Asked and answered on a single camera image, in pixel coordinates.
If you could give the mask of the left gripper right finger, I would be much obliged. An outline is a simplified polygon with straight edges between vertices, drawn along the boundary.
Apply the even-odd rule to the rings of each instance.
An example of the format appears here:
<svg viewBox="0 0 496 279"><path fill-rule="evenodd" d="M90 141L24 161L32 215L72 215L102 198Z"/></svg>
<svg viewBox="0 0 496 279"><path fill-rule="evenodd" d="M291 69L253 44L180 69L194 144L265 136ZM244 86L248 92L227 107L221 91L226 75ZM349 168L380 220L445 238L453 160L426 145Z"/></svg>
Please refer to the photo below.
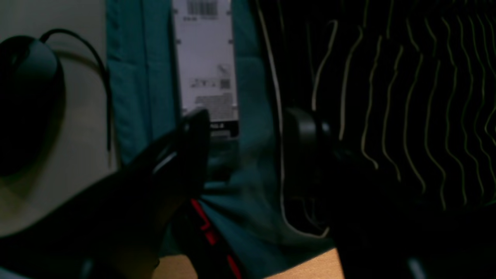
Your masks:
<svg viewBox="0 0 496 279"><path fill-rule="evenodd" d="M346 279L495 278L495 205L437 210L333 134L314 113L283 110L283 214L333 240Z"/></svg>

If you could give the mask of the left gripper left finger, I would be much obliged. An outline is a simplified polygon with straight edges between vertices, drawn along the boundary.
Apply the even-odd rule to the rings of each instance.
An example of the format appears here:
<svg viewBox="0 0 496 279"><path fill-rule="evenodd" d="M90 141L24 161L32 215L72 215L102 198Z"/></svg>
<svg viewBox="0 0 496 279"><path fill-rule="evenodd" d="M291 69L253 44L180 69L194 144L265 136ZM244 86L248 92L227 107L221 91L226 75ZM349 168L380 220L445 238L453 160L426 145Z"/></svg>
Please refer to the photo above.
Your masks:
<svg viewBox="0 0 496 279"><path fill-rule="evenodd" d="M1 238L1 272L27 279L150 279L166 226L204 187L210 117L196 109L133 162Z"/></svg>

